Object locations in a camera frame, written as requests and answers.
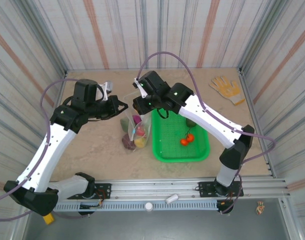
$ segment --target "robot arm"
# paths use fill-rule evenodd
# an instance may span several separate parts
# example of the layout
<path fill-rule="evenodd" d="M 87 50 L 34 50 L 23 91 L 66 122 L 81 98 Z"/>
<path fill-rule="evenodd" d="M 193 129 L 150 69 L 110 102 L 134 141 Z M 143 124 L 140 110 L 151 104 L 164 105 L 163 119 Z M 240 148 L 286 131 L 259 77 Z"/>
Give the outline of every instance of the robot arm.
<path fill-rule="evenodd" d="M 16 181 L 6 182 L 3 189 L 9 192 L 18 183 L 27 179 L 27 175 L 41 157 L 45 144 L 48 144 L 41 163 L 25 184 L 10 195 L 12 199 L 45 216 L 54 209 L 58 201 L 76 194 L 82 194 L 86 198 L 94 194 L 95 179 L 82 172 L 59 182 L 49 183 L 49 181 L 66 147 L 84 124 L 93 118 L 108 120 L 128 108 L 128 105 L 119 101 L 116 95 L 108 96 L 111 91 L 112 84 L 109 82 L 102 85 L 88 79 L 76 82 L 73 96 L 63 101 L 50 118 L 50 141 L 47 143 L 47 136 L 45 136 L 23 173 Z"/>
<path fill-rule="evenodd" d="M 253 138 L 231 131 L 219 123 L 204 111 L 200 106 L 198 96 L 191 89 L 181 83 L 176 83 L 173 87 L 170 87 L 155 71 L 146 73 L 138 80 L 135 78 L 133 85 L 139 89 L 141 94 L 133 100 L 133 107 L 140 115 L 153 109 L 163 108 L 194 121 L 221 142 L 225 150 L 219 157 L 221 168 L 215 180 L 215 189 L 219 196 L 226 196 L 252 145 Z M 242 127 L 233 123 L 205 103 L 203 104 L 208 111 L 236 130 L 247 133 L 255 132 L 250 125 Z"/>

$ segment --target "clear plastic bag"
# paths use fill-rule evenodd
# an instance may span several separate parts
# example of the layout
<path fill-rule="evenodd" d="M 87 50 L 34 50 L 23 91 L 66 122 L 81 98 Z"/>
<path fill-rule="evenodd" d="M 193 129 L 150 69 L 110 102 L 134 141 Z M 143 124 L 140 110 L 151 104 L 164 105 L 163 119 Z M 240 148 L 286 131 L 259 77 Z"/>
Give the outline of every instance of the clear plastic bag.
<path fill-rule="evenodd" d="M 129 150 L 141 149 L 146 146 L 152 125 L 150 113 L 139 115 L 132 107 L 133 99 L 138 96 L 139 93 L 136 91 L 123 97 L 123 102 L 128 104 L 128 109 L 124 112 L 126 115 L 125 118 L 127 118 L 128 121 L 128 127 L 127 133 L 122 138 L 122 143 L 124 147 Z M 122 126 L 123 124 L 126 124 L 125 118 L 120 121 Z"/>

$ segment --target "work glove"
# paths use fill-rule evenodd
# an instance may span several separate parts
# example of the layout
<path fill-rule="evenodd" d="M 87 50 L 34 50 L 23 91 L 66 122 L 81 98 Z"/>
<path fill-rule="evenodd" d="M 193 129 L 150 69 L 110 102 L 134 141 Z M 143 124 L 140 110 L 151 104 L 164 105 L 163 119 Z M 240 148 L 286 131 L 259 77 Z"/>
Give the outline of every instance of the work glove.
<path fill-rule="evenodd" d="M 215 89 L 225 99 L 230 100 L 234 105 L 241 104 L 245 101 L 241 89 L 236 81 L 229 82 L 225 76 L 216 76 L 209 83 L 213 89 Z"/>

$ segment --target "cherry tomato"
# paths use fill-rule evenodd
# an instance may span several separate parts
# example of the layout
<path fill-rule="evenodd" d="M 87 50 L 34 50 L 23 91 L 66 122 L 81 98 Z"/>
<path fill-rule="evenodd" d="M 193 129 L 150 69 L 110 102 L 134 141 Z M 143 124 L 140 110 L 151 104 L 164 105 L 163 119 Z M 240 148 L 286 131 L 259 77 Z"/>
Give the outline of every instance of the cherry tomato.
<path fill-rule="evenodd" d="M 186 139 L 184 139 L 184 138 L 180 140 L 180 144 L 183 145 L 183 146 L 187 146 L 188 143 L 189 142 Z"/>
<path fill-rule="evenodd" d="M 192 143 L 195 140 L 194 135 L 192 135 L 191 133 L 189 133 L 186 137 L 186 140 L 188 143 Z"/>

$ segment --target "white cylinder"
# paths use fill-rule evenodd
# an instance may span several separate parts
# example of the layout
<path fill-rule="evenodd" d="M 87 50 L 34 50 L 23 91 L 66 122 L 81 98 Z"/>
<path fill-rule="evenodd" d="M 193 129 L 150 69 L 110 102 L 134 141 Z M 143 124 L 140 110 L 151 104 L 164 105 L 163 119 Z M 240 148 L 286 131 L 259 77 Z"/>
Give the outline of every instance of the white cylinder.
<path fill-rule="evenodd" d="M 153 204 L 151 202 L 147 202 L 144 206 L 147 212 L 151 212 L 154 208 Z"/>
<path fill-rule="evenodd" d="M 229 187 L 232 181 L 234 180 L 237 171 L 238 171 L 237 169 L 231 169 L 221 164 L 221 168 L 217 174 L 216 180 L 221 185 L 225 187 Z"/>
<path fill-rule="evenodd" d="M 174 194 L 174 195 L 172 195 L 172 196 L 170 196 L 170 197 L 168 197 L 168 198 L 166 199 L 166 203 L 167 203 L 167 204 L 170 204 L 170 203 L 172 203 L 173 201 L 176 201 L 176 200 L 178 200 L 178 195 L 177 195 L 177 194 Z"/>

